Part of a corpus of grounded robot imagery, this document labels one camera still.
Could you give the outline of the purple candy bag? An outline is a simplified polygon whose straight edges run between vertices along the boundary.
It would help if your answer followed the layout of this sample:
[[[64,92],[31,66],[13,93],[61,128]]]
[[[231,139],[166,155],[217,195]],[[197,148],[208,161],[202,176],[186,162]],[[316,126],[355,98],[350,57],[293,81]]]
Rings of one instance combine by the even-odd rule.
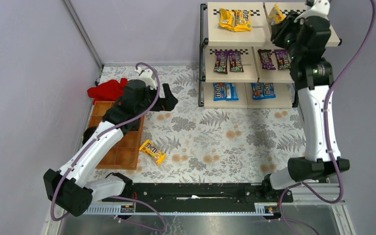
[[[273,64],[271,55],[272,50],[270,49],[258,49],[258,55],[260,58],[260,62],[262,65],[262,69],[264,70],[275,70],[275,65]]]
[[[288,70],[290,69],[290,58],[287,50],[285,49],[275,49],[274,54],[278,63],[278,70]]]

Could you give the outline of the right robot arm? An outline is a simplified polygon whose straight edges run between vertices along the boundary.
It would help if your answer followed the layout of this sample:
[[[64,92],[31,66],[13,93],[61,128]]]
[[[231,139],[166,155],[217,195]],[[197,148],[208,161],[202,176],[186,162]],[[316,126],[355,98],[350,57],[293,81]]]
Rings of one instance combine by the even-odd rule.
[[[335,142],[331,110],[333,69],[323,57],[331,36],[329,21],[320,16],[300,20],[298,13],[290,12],[271,29],[271,41],[286,49],[291,58],[289,73],[295,88],[293,107],[299,109],[304,122],[306,146],[304,157],[291,158],[286,168],[264,177],[262,186],[266,192],[350,169],[350,161],[341,158]]]

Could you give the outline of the blue white candy bag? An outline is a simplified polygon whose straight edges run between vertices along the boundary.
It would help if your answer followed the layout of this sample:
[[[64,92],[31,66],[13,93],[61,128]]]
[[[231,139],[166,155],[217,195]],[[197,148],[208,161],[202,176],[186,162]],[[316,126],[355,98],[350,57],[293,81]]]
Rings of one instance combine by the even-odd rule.
[[[224,83],[226,101],[239,101],[236,87],[232,83]]]

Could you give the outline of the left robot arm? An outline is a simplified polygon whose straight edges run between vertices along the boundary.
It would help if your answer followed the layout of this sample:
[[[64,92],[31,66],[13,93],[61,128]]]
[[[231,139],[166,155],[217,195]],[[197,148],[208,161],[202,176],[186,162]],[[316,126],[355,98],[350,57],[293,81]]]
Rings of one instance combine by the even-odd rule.
[[[120,177],[89,181],[89,176],[109,150],[137,125],[138,119],[149,111],[172,111],[177,103],[167,83],[151,88],[139,79],[128,81],[81,149],[58,170],[48,169],[44,174],[52,219],[58,220],[55,206],[78,217],[92,202],[122,194],[125,181]]]

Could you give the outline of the blue M&M candy bag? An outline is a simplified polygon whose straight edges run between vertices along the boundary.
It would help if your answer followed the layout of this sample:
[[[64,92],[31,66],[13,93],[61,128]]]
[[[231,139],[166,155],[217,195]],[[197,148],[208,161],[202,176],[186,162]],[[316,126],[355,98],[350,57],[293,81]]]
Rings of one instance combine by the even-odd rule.
[[[261,83],[264,99],[272,99],[276,97],[273,83]]]

